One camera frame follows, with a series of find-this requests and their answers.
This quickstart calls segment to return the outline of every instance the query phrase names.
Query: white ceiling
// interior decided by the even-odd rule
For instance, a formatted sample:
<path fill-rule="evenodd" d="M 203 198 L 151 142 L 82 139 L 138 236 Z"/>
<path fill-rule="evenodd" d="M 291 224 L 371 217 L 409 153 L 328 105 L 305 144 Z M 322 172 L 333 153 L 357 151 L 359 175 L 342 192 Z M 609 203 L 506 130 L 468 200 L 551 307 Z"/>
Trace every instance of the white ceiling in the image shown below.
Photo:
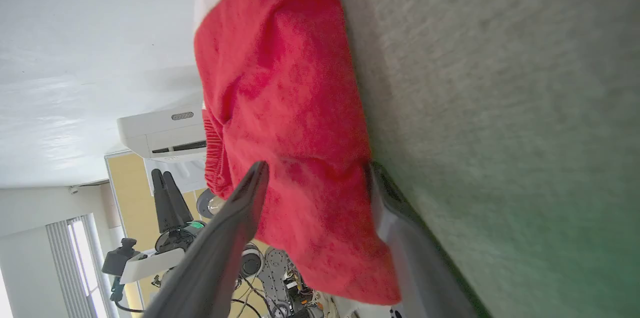
<path fill-rule="evenodd" d="M 116 119 L 201 100 L 194 0 L 0 0 L 0 188 L 107 178 Z"/>

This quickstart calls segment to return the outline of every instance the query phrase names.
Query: gray carpet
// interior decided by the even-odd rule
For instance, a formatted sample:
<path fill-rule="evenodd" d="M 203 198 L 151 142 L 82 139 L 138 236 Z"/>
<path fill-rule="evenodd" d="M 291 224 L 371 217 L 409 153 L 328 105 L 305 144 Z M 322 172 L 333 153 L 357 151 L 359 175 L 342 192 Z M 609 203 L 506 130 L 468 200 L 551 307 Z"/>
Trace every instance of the gray carpet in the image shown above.
<path fill-rule="evenodd" d="M 496 318 L 640 316 L 640 0 L 343 0 L 375 158 Z"/>

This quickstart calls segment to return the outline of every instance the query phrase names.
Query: red towel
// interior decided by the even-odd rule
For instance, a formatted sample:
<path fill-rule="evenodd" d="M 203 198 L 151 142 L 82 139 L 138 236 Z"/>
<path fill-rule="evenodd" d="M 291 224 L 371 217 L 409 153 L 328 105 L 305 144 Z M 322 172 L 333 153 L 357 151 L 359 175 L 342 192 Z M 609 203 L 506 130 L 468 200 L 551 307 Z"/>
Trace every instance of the red towel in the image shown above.
<path fill-rule="evenodd" d="M 371 152 L 340 0 L 196 0 L 194 45 L 212 191 L 229 197 L 267 161 L 256 238 L 286 250 L 314 289 L 397 303 L 371 217 Z"/>

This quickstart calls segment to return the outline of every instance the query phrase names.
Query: cable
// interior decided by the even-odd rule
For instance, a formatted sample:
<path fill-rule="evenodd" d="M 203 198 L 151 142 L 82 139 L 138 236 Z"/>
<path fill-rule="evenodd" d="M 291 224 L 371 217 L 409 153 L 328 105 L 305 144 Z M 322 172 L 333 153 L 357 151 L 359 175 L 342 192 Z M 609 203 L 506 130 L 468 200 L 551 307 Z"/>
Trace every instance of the cable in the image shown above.
<path fill-rule="evenodd" d="M 258 313 L 258 309 L 255 309 L 254 306 L 252 306 L 251 304 L 247 303 L 246 301 L 242 301 L 240 299 L 231 299 L 231 302 L 236 302 L 238 304 L 244 304 L 247 307 L 249 307 L 250 309 L 252 309 L 256 313 L 256 315 L 258 315 L 258 318 L 263 318 L 263 316 L 260 315 L 260 313 Z"/>
<path fill-rule="evenodd" d="M 240 316 L 242 316 L 242 312 L 245 311 L 245 307 L 247 306 L 247 304 L 249 304 L 249 296 L 251 296 L 251 293 L 253 293 L 253 290 L 250 290 L 251 288 L 247 288 L 247 292 L 249 292 L 249 294 L 246 295 L 246 298 L 244 298 L 244 305 L 242 306 L 242 308 L 240 308 L 240 312 L 238 312 L 238 315 L 235 318 L 240 318 Z"/>
<path fill-rule="evenodd" d="M 253 279 L 251 279 L 251 283 L 253 284 L 256 281 L 256 275 L 253 276 Z M 247 293 L 249 293 L 249 291 L 251 291 L 251 288 L 247 288 L 244 293 L 242 293 L 242 295 L 240 295 L 240 297 L 238 297 L 239 300 L 243 299 L 243 297 L 245 297 L 247 295 Z"/>
<path fill-rule="evenodd" d="M 131 309 L 131 308 L 127 308 L 125 306 L 121 306 L 120 302 L 114 302 L 116 304 L 116 307 L 118 307 L 119 309 L 122 309 L 122 311 L 125 312 L 131 312 L 131 313 L 144 313 L 144 310 L 140 310 L 140 309 Z"/>
<path fill-rule="evenodd" d="M 254 293 L 256 293 L 256 295 L 260 296 L 260 298 L 262 298 L 262 300 L 264 301 L 264 305 L 267 306 L 267 311 L 269 312 L 269 316 L 271 318 L 275 318 L 274 313 L 269 309 L 269 302 L 267 302 L 267 299 L 265 298 L 264 295 L 260 294 L 260 291 L 258 291 L 256 288 L 254 288 L 253 284 L 249 283 L 249 280 L 246 279 L 246 277 L 242 277 L 242 279 L 249 284 L 249 288 L 251 288 L 252 291 L 254 291 Z"/>
<path fill-rule="evenodd" d="M 331 295 L 322 293 L 322 291 L 314 290 L 313 299 L 310 304 L 315 305 L 324 313 L 324 318 L 336 318 L 338 315 L 338 307 L 334 303 Z"/>

